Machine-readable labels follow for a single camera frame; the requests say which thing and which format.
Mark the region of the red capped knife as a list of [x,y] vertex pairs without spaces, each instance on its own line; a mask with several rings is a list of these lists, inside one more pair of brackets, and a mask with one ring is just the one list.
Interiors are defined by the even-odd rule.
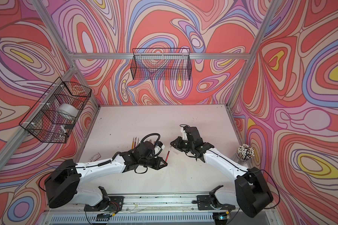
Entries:
[[171,150],[169,149],[168,152],[167,152],[166,158],[165,158],[165,162],[168,162],[168,158],[169,158],[170,152],[171,152]]

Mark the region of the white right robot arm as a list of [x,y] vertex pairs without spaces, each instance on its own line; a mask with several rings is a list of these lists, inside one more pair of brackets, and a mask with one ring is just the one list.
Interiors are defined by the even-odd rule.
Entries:
[[231,191],[219,185],[208,195],[198,196],[195,204],[199,210],[206,206],[227,211],[239,207],[248,217],[254,218],[272,203],[273,195],[260,169],[247,168],[226,157],[214,145],[203,141],[196,127],[182,124],[181,133],[171,142],[171,147],[214,167],[235,186]]

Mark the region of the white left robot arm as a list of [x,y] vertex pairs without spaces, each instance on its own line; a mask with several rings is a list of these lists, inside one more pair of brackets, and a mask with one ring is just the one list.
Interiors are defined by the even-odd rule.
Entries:
[[88,163],[68,159],[45,179],[48,206],[56,209],[66,204],[85,204],[90,210],[104,211],[111,204],[104,187],[91,188],[88,183],[110,174],[135,171],[139,166],[160,170],[167,162],[159,156],[165,148],[161,141],[141,142],[127,152],[117,152],[112,158]]

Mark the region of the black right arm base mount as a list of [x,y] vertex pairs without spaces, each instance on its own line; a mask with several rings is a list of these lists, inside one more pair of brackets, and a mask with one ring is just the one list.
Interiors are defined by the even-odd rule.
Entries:
[[236,209],[235,205],[220,203],[218,198],[215,196],[216,192],[223,188],[223,185],[219,185],[209,191],[208,195],[197,195],[196,200],[192,200],[192,204],[196,204],[199,211],[209,211],[209,210],[227,210],[231,212]]

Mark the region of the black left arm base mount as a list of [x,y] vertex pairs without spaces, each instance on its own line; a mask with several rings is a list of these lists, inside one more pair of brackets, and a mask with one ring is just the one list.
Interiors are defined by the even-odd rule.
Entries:
[[89,206],[86,204],[84,207],[85,212],[107,211],[111,213],[118,213],[122,210],[124,204],[124,196],[108,196],[108,193],[102,186],[99,186],[99,190],[102,194],[102,200],[95,206]]

